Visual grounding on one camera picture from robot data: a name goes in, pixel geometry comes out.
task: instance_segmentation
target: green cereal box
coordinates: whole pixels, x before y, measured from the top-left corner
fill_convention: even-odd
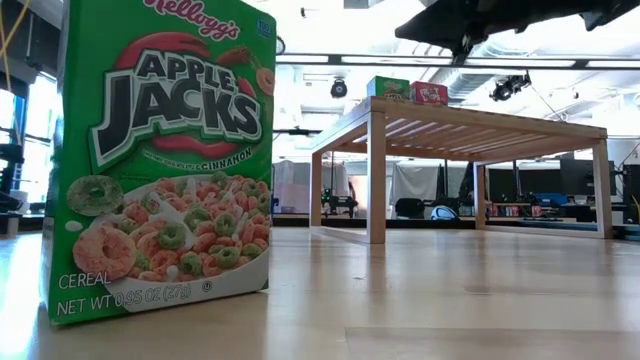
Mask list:
[[[65,1],[53,324],[266,288],[275,39],[240,0]]]
[[[367,96],[409,100],[409,81],[375,76],[367,85]]]

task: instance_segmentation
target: wooden table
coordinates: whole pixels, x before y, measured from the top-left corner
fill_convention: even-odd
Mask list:
[[[473,161],[475,208],[484,209],[486,165],[592,148],[597,232],[487,226],[483,211],[476,212],[476,229],[611,238],[606,139],[606,129],[592,126],[370,97],[314,138],[309,225],[317,234],[385,243],[387,155]],[[321,226],[322,154],[327,151],[368,155],[366,234]]]

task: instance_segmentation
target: spotlight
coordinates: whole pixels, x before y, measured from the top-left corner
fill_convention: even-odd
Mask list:
[[[331,97],[340,99],[347,96],[347,84],[343,79],[336,79],[331,86]]]
[[[529,72],[524,76],[507,76],[506,79],[496,82],[496,88],[489,94],[489,97],[492,98],[493,101],[507,101],[513,95],[530,85],[531,77],[529,77]]]

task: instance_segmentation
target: kellogg's logo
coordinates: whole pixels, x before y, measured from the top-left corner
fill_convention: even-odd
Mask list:
[[[204,13],[205,5],[197,0],[142,0],[159,15],[174,15],[200,27],[200,35],[210,37],[213,41],[225,38],[236,40],[240,28],[233,21],[221,21],[215,16]]]

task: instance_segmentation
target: wooden floor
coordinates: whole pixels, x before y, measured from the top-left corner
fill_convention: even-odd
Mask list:
[[[386,246],[274,230],[271,289],[61,329],[39,235],[0,240],[0,359],[640,359],[640,245],[388,231]]]

